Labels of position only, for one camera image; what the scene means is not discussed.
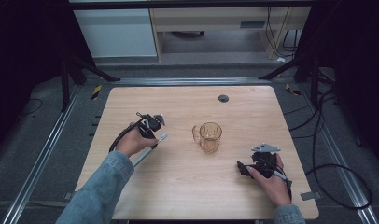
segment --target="table top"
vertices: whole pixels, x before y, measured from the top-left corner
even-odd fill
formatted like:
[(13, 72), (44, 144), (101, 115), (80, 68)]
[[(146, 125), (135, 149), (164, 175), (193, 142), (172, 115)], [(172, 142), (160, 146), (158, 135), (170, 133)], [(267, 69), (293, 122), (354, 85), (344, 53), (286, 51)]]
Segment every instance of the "table top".
[[(229, 101), (221, 103), (219, 95)], [(136, 167), (120, 195), (114, 219), (267, 219), (274, 206), (257, 181), (241, 176), (236, 162), (252, 162), (262, 143), (280, 147), (292, 184), (292, 201), (305, 218), (318, 216), (297, 150), (269, 86), (125, 87), (110, 92), (77, 189), (99, 167), (111, 143), (141, 114), (163, 114), (169, 136)], [(192, 137), (194, 125), (215, 122), (220, 146), (205, 154)], [(134, 161), (138, 153), (131, 156)]]

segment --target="transparent cup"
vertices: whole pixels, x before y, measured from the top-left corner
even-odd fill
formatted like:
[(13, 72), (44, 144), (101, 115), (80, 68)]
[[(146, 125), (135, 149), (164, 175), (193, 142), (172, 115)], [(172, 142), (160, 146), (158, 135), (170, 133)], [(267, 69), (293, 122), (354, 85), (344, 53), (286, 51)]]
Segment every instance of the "transparent cup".
[(201, 127), (193, 126), (192, 135), (193, 140), (200, 144), (203, 152), (212, 154), (218, 150), (222, 129), (214, 122), (207, 122)]

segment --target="person's right hand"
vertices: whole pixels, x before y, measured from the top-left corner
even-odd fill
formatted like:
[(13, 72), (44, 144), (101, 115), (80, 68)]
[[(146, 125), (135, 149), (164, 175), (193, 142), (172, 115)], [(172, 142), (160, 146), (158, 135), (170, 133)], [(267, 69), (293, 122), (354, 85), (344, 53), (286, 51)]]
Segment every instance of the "person's right hand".
[[(279, 154), (276, 155), (277, 165), (283, 169), (283, 162)], [(269, 179), (265, 178), (256, 169), (247, 166), (248, 172), (260, 183), (265, 190), (269, 199), (277, 206), (291, 204), (291, 200), (288, 195), (288, 189), (286, 183), (282, 178), (277, 175), (272, 175)]]

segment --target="person's left hand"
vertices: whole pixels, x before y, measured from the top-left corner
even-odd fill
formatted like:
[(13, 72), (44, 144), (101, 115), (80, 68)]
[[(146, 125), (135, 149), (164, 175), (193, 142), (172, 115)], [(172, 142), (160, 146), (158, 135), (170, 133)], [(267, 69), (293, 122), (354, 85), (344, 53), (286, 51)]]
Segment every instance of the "person's left hand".
[(154, 146), (157, 143), (158, 139), (144, 138), (140, 134), (138, 127), (135, 127), (130, 132), (123, 135), (123, 137), (118, 141), (116, 150), (122, 152), (128, 157), (131, 157), (133, 154), (141, 151), (143, 148)]

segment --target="forearm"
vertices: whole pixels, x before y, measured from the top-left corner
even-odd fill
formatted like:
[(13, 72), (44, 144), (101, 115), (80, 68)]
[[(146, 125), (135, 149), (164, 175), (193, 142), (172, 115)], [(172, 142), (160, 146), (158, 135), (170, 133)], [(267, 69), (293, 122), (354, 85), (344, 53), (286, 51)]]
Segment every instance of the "forearm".
[(302, 217), (300, 209), (293, 204), (282, 205), (274, 211), (275, 224), (303, 224), (305, 220)]
[(113, 151), (75, 194), (57, 223), (109, 223), (123, 187), (133, 173), (129, 158)]

